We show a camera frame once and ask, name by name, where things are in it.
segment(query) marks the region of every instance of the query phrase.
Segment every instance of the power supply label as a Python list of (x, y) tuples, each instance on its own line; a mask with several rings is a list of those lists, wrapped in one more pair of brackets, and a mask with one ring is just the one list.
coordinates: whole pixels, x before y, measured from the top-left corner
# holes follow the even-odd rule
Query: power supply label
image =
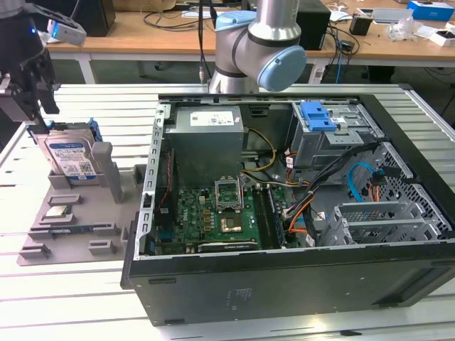
[(92, 162), (81, 143), (50, 144), (50, 153), (62, 172), (72, 180), (91, 180), (96, 176)]
[(233, 126), (232, 112), (193, 112), (190, 117), (191, 126)]

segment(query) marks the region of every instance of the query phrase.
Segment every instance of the robotic arm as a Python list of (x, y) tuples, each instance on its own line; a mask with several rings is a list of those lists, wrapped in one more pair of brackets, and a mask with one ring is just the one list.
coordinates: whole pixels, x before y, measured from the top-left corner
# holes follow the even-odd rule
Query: robotic arm
[(86, 33), (73, 20), (25, 0), (0, 1), (0, 113), (45, 132), (38, 100), (49, 114), (59, 110), (53, 98), (55, 74), (33, 22), (36, 16), (49, 19), (48, 32), (58, 40), (82, 45)]
[(210, 93), (278, 92), (292, 85), (306, 64), (298, 11), (299, 0), (258, 0), (257, 12), (219, 15)]

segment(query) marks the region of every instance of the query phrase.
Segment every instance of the wooden desk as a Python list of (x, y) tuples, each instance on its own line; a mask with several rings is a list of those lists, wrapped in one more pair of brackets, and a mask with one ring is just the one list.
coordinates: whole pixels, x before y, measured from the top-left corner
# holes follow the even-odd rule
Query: wooden desk
[[(348, 13), (357, 8), (391, 8), (405, 9), (406, 4), (399, 4), (393, 0), (345, 0)], [(424, 25), (443, 28), (442, 21), (421, 21)], [(350, 21), (337, 23), (335, 27), (349, 32)], [(372, 23), (366, 36), (355, 36), (360, 42), (360, 49), (353, 56), (351, 64), (357, 65), (393, 65), (393, 66), (455, 66), (455, 48), (443, 48), (430, 40), (417, 37), (416, 41), (390, 41), (385, 33), (387, 25)], [(352, 40), (341, 33), (341, 38)], [(327, 50), (335, 48), (335, 42), (329, 36), (324, 41)]]
[[(345, 0), (348, 13), (358, 7), (363, 8), (405, 8), (393, 0)], [(173, 17), (176, 13), (167, 13)], [(96, 83), (90, 67), (91, 60), (136, 60), (136, 61), (199, 61), (199, 44), (196, 30), (189, 32), (169, 32), (146, 25), (144, 14), (137, 12), (117, 12), (117, 18), (109, 35), (103, 38), (89, 37), (81, 48), (68, 44), (49, 45), (55, 59), (75, 59), (79, 62), (86, 83)], [(155, 23), (157, 15), (149, 18)], [(172, 26), (194, 21), (194, 18), (162, 18), (162, 26)], [(444, 27), (444, 22), (426, 21), (425, 25)], [(337, 27), (348, 31), (350, 21), (338, 23)], [(386, 25), (372, 23), (367, 36), (357, 36), (360, 50), (351, 59), (351, 65), (389, 65), (415, 67), (455, 67), (455, 48), (442, 48), (435, 43), (417, 38), (417, 41), (389, 41), (384, 33)], [(319, 83), (325, 67), (335, 54), (335, 43), (327, 36), (321, 51), (307, 51), (308, 64), (313, 65), (310, 83)], [(210, 20), (205, 22), (204, 51), (208, 61), (215, 60), (215, 34)]]

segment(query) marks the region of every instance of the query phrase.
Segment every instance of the blue cable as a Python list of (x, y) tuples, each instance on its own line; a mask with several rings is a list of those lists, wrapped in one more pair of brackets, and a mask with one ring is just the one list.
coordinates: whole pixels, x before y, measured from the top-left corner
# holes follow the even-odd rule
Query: blue cable
[(341, 73), (341, 60), (342, 60), (342, 53), (341, 53), (341, 42), (338, 40), (338, 47), (340, 48), (340, 57), (338, 58), (338, 72), (336, 74), (336, 81), (335, 84), (338, 84), (338, 80), (340, 79)]
[(350, 191), (353, 193), (354, 195), (354, 198), (357, 200), (357, 202), (363, 202), (363, 199), (362, 197), (360, 196), (359, 192), (357, 191), (357, 189), (355, 188), (354, 186), (354, 169), (356, 169), (357, 167), (359, 166), (362, 166), (362, 167), (365, 167), (367, 168), (371, 174), (373, 174), (374, 172), (376, 172), (376, 170), (371, 166), (369, 165), (368, 163), (366, 162), (357, 162), (350, 170), (349, 170), (349, 173), (348, 173), (348, 186), (349, 186), (349, 189)]

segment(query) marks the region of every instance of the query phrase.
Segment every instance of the desk leg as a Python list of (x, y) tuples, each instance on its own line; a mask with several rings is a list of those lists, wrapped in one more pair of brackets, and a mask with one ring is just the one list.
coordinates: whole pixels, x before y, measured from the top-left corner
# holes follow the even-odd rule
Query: desk leg
[(90, 54), (85, 53), (79, 56), (77, 61), (79, 62), (80, 69), (82, 70), (82, 75), (84, 76), (85, 84), (96, 84), (96, 76), (93, 73), (92, 66), (90, 65)]
[(309, 84), (321, 84), (322, 76), (324, 70), (326, 69), (327, 61), (325, 60), (316, 60), (311, 69)]
[(147, 76), (147, 74), (145, 73), (144, 62), (142, 60), (137, 61), (137, 71), (141, 78), (144, 78)]

